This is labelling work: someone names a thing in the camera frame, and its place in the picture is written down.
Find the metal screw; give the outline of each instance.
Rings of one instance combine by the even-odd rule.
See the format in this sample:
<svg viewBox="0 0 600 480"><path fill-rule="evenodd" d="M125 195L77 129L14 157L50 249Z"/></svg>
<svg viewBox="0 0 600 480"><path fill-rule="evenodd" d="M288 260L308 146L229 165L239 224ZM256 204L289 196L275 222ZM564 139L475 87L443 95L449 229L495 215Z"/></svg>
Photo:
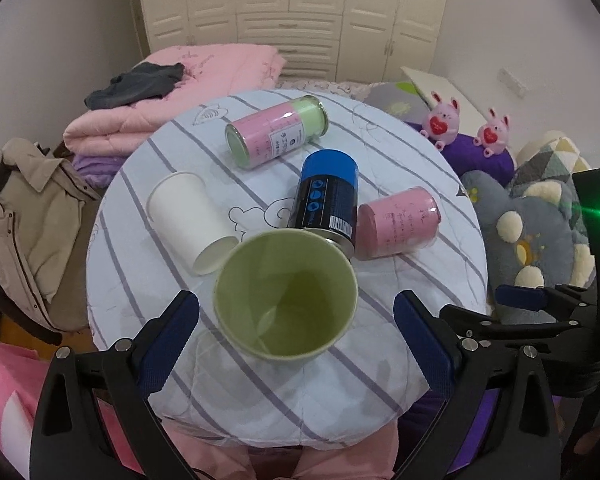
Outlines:
<svg viewBox="0 0 600 480"><path fill-rule="evenodd" d="M62 346L58 350L56 350L56 357L58 359L66 359L69 357L71 353L71 349L68 346Z"/></svg>
<svg viewBox="0 0 600 480"><path fill-rule="evenodd" d="M533 359L534 357L537 357L537 356L538 356L538 350L536 350L536 348L535 348L535 347L533 347L533 346L531 346L531 345L526 345L526 346L525 346L525 347L522 349L522 351L525 353L525 355L526 355L527 357L531 357L532 359Z"/></svg>
<svg viewBox="0 0 600 480"><path fill-rule="evenodd" d="M475 352L478 349L478 343L475 339L468 337L466 339L462 339L462 348L468 350L469 352Z"/></svg>
<svg viewBox="0 0 600 480"><path fill-rule="evenodd" d="M125 337L124 339L118 339L116 341L116 344L114 345L114 348L118 352L126 352L127 350L129 350L131 348L132 344L133 344L133 341L131 341L131 339Z"/></svg>

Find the white tablecloth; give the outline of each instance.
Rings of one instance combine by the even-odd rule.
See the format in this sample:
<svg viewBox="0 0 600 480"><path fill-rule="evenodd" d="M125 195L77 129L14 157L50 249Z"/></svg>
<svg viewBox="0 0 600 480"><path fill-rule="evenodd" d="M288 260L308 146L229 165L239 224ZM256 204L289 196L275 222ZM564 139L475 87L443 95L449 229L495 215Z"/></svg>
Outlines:
<svg viewBox="0 0 600 480"><path fill-rule="evenodd" d="M395 295L413 289L433 313L447 303L485 312L486 259L471 201L430 142L400 121L347 98L316 94L330 118L319 145L251 171L235 165L225 145L226 122L301 95L248 92L165 124L114 179L94 226L87 288L96 345L133 338L178 291L195 293L200 322L150 402L182 430L219 445L354 444L427 390L394 325ZM286 226L302 162L321 148L342 150L357 162L361 204L413 186L429 189L442 213L440 236L417 254L353 261L360 286L356 317L347 334L313 361L280 364L241 354L218 330L211 301L216 275L192 276L176 261L151 230L145 201L170 172L195 172L244 239Z"/></svg>

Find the black label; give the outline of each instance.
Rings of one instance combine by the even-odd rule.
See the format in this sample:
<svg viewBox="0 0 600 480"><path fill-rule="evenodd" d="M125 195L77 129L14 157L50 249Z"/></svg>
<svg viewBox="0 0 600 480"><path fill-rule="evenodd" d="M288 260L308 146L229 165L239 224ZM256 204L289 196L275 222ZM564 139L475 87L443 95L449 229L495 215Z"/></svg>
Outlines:
<svg viewBox="0 0 600 480"><path fill-rule="evenodd" d="M358 195L346 180L317 175L298 186L288 227L334 231L355 245Z"/></svg>

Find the barcode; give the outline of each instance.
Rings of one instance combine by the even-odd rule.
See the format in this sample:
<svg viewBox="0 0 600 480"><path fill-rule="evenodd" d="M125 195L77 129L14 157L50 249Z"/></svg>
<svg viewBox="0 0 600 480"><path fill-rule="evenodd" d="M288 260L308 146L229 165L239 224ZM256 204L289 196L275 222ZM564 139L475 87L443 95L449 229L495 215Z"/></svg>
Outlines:
<svg viewBox="0 0 600 480"><path fill-rule="evenodd" d="M329 220L329 227L331 229L336 229L336 231L340 231L347 238L351 238L351 232L353 231L351 225L346 223L342 218L338 218L337 216L332 216Z"/></svg>

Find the blue gripper pad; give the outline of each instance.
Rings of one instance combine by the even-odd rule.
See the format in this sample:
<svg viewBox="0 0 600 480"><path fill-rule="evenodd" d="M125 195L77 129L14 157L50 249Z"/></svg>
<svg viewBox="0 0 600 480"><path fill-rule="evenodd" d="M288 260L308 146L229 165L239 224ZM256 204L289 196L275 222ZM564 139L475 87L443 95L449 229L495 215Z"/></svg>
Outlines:
<svg viewBox="0 0 600 480"><path fill-rule="evenodd" d="M138 388L143 399L159 392L186 345L200 316L195 294L181 292L167 307L165 325L149 344L138 368Z"/></svg>
<svg viewBox="0 0 600 480"><path fill-rule="evenodd" d="M502 305L533 312L538 312L546 307L546 294L542 288L501 285L496 288L495 300Z"/></svg>
<svg viewBox="0 0 600 480"><path fill-rule="evenodd" d="M394 319L429 387L449 399L462 360L456 335L446 322L433 317L410 290L395 297Z"/></svg>

